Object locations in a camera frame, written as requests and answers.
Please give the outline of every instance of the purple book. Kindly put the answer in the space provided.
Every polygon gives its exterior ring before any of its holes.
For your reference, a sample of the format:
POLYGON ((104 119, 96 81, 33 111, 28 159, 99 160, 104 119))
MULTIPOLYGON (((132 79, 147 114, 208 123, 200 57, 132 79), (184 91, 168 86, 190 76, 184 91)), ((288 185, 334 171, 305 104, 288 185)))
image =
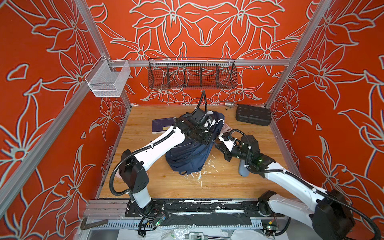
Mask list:
POLYGON ((173 118, 161 118, 152 120, 152 133, 162 133, 173 125, 173 118))

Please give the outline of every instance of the black wire basket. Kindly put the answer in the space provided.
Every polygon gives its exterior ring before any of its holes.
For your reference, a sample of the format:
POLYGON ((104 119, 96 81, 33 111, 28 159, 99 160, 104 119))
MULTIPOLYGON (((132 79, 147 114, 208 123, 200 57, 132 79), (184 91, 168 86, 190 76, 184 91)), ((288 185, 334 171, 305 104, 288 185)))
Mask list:
POLYGON ((226 58, 150 58, 151 89, 234 89, 237 68, 226 58))

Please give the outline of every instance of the scratched table surface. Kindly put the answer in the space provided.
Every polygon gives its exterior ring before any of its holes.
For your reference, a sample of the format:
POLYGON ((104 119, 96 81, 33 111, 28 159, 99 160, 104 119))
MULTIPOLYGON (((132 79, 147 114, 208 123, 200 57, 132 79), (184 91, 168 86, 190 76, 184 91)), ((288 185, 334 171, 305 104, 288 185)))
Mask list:
MULTIPOLYGON (((152 120, 181 116, 192 112, 194 106, 138 106, 133 107, 117 147, 107 178, 99 198, 118 198, 109 191, 109 179, 114 167, 119 163, 121 154, 130 149, 134 151, 154 140, 160 134, 152 134, 152 120)), ((250 134, 259 141, 261 152, 272 157, 283 167, 286 163, 269 126, 257 126, 235 119, 236 107, 225 110, 224 106, 209 106, 209 111, 218 111, 225 116, 225 123, 250 134)), ((230 162, 215 147, 212 148, 201 172, 180 175, 168 165, 165 155, 160 157, 148 170, 148 192, 152 198, 235 198, 254 199, 267 190, 272 190, 287 198, 296 198, 276 183, 259 175, 249 174, 242 177, 238 173, 239 160, 230 162)), ((122 179, 115 177, 114 187, 119 192, 127 188, 122 179)))

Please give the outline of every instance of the wire basket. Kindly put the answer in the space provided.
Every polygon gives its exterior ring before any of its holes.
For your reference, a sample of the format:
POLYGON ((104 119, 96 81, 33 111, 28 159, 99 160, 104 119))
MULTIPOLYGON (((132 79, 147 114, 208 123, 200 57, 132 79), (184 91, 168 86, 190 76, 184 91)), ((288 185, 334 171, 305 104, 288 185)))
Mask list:
POLYGON ((234 59, 150 58, 151 89, 234 89, 237 68, 234 59))
POLYGON ((128 61, 125 61, 120 72, 110 67, 109 62, 102 55, 85 77, 96 97, 119 97, 131 73, 128 61))

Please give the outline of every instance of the wood grain surface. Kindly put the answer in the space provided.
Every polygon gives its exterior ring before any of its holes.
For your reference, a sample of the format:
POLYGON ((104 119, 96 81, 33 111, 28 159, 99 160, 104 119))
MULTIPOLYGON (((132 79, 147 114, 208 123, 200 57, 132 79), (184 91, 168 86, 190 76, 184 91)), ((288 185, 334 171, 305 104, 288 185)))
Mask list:
MULTIPOLYGON (((275 141, 270 127, 239 122, 235 119, 236 107, 225 110, 224 106, 209 106, 208 110, 218 111, 225 116, 225 123, 245 134, 251 134, 259 141, 261 152, 272 157, 283 167, 286 163, 275 141)), ((108 172, 100 198, 117 198, 109 191, 111 172, 119 163, 121 154, 130 149, 134 151, 154 140, 160 134, 152 134, 152 120, 181 116, 192 112, 193 106, 138 106, 133 107, 125 126, 113 162, 108 172)), ((242 177, 238 173, 239 160, 227 162, 223 154, 215 147, 205 162, 201 172, 188 176, 179 175, 168 165, 165 155, 159 158, 148 170, 148 191, 152 198, 258 198, 267 190, 272 190, 287 198, 296 198, 284 188, 259 175, 249 174, 242 177)), ((114 187, 119 192, 127 188, 122 179, 115 177, 114 187)))

